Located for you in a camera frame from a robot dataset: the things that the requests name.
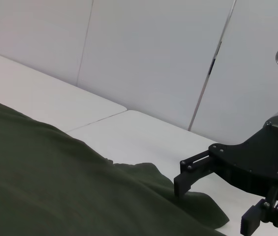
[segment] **dark green cloth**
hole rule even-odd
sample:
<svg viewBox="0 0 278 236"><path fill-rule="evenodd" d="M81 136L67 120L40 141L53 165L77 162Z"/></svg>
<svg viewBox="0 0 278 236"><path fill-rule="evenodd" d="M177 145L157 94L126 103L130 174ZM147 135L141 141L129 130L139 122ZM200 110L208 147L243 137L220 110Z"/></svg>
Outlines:
<svg viewBox="0 0 278 236"><path fill-rule="evenodd" d="M0 104L0 235L220 236L227 221L205 194L174 198L154 165L113 165Z"/></svg>

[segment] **white tabletop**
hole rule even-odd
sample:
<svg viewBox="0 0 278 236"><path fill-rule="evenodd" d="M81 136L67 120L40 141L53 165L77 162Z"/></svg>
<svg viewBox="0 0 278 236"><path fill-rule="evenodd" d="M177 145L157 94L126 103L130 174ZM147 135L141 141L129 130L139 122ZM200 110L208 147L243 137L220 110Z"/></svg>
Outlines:
<svg viewBox="0 0 278 236"><path fill-rule="evenodd" d="M67 132L126 108L0 57L0 103Z"/></svg>
<svg viewBox="0 0 278 236"><path fill-rule="evenodd" d="M207 150L214 143L135 111L118 114L68 134L116 163L154 163L171 180L180 173L179 161ZM242 215L261 199L229 185L215 174L196 182L192 191L208 194L227 214L230 222L218 230L228 236L241 235ZM278 235L278 228L261 222L253 235Z"/></svg>

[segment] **white table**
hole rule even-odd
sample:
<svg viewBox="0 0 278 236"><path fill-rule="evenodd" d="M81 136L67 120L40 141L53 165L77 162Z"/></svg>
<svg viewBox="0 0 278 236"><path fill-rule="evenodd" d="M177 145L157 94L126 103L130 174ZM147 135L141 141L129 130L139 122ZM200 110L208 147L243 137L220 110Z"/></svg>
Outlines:
<svg viewBox="0 0 278 236"><path fill-rule="evenodd" d="M126 108L0 57L0 103L67 132Z"/></svg>
<svg viewBox="0 0 278 236"><path fill-rule="evenodd" d="M179 174L179 161L207 150L213 141L187 132L148 115L127 111L68 132L84 141L103 157L116 163L154 163L168 178ZM232 187L217 175L209 175L192 186L192 191L211 196L230 218L218 229L240 236L242 215L261 197ZM276 236L278 228L261 223L253 236Z"/></svg>

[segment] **white wall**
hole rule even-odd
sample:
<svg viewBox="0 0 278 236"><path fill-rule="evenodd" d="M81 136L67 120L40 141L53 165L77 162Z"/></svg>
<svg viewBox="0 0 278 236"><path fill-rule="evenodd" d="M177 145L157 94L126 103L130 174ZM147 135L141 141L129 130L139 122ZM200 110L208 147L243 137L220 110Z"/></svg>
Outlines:
<svg viewBox="0 0 278 236"><path fill-rule="evenodd" d="M192 132L245 141L278 111L278 0L237 0Z"/></svg>
<svg viewBox="0 0 278 236"><path fill-rule="evenodd" d="M76 85L92 0L0 0L0 55Z"/></svg>
<svg viewBox="0 0 278 236"><path fill-rule="evenodd" d="M187 129L233 0L95 0L78 86Z"/></svg>

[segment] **robotic arm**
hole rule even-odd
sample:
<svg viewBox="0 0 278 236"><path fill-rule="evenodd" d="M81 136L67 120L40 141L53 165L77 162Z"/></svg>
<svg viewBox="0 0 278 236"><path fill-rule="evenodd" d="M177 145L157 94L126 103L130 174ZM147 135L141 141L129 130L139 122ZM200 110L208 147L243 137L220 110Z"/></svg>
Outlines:
<svg viewBox="0 0 278 236"><path fill-rule="evenodd" d="M278 113L244 143L213 144L207 151L181 161L180 170L174 179L177 197L214 172L231 185L264 198L242 216L242 235L252 235L260 221L278 227Z"/></svg>

